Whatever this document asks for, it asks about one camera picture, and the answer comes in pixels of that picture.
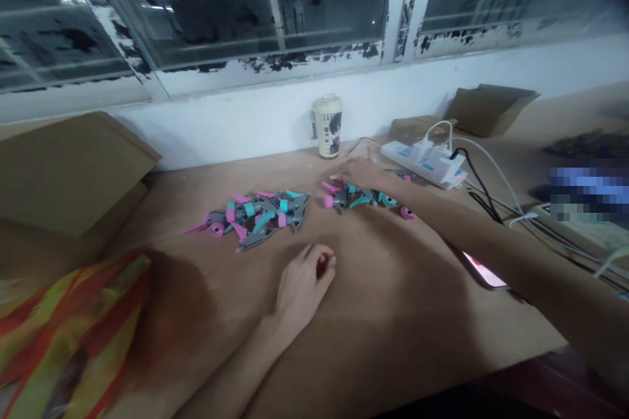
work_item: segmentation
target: plastic bag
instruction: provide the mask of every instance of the plastic bag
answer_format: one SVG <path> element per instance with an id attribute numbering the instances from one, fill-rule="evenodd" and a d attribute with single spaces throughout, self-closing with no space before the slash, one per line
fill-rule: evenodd
<path id="1" fill-rule="evenodd" d="M 110 404 L 149 290 L 140 252 L 0 304 L 3 419 L 96 419 Z"/>

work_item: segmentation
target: wooden table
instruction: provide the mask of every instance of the wooden table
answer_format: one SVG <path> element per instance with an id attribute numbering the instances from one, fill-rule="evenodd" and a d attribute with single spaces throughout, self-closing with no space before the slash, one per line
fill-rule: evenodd
<path id="1" fill-rule="evenodd" d="M 366 155 L 364 141 L 354 155 Z M 282 269 L 308 242 L 336 250 L 337 278 L 248 417 L 368 417 L 565 345 L 534 307 L 481 288 L 424 222 L 382 207 L 342 216 L 324 209 L 320 182 L 341 160 L 309 149 L 151 176 L 109 248 L 144 246 L 154 260 L 151 299 L 111 417 L 174 414 L 271 311 Z M 486 183 L 506 198 L 495 177 Z M 182 234 L 231 193 L 284 189 L 314 196 L 296 235 L 286 228 L 235 253 L 235 235 Z M 482 211 L 465 188 L 447 196 Z M 202 395 L 192 401 L 181 417 L 204 416 Z"/>

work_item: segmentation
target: power strip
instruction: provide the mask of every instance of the power strip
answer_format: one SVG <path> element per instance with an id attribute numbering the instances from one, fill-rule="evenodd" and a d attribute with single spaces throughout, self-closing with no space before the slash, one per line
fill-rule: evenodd
<path id="1" fill-rule="evenodd" d="M 393 141 L 382 146 L 380 152 L 393 162 L 444 190 L 459 188 L 467 177 L 467 172 L 460 169 L 465 161 L 463 155 L 450 160 L 452 151 L 444 146 L 435 146 L 427 139 L 421 140 L 412 147 Z"/>
<path id="2" fill-rule="evenodd" d="M 629 246 L 629 231 L 609 221 L 582 221 L 578 218 L 576 205 L 575 208 L 562 205 L 563 211 L 572 209 L 574 211 L 563 212 L 561 217 L 552 213 L 550 203 L 535 206 L 531 211 L 537 213 L 537 220 L 544 226 L 594 257 L 602 259 L 621 247 Z"/>

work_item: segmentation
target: window frame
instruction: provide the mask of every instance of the window frame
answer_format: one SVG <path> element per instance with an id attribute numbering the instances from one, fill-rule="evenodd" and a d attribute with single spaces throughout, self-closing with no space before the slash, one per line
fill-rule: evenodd
<path id="1" fill-rule="evenodd" d="M 422 31 L 429 0 L 389 0 L 383 37 L 374 41 L 288 50 L 160 70 L 127 16 L 125 2 L 127 0 L 87 0 L 132 75 L 100 84 L 98 79 L 87 79 L 80 83 L 46 85 L 46 89 L 3 92 L 0 122 L 147 101 L 163 102 L 261 83 L 592 38 L 597 33 L 604 33 L 584 27 L 578 18 L 567 18 L 550 26 L 544 24 L 544 18 L 538 18 L 504 21 L 464 30 Z M 484 0 L 479 0 L 475 16 L 483 4 Z M 46 107 L 29 107 L 29 101 L 46 103 Z M 76 106 L 77 101 L 81 102 L 79 106 Z"/>

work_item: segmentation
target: phone screen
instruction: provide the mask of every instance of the phone screen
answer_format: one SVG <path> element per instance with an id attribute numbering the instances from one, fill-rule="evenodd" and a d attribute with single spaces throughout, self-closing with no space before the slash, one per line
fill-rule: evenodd
<path id="1" fill-rule="evenodd" d="M 463 252 L 465 258 L 469 261 L 475 271 L 485 280 L 485 282 L 492 288 L 504 288 L 506 287 L 506 283 L 503 282 L 500 278 L 496 277 L 488 268 L 486 268 L 482 263 L 477 261 L 476 259 L 470 257 L 465 252 Z"/>

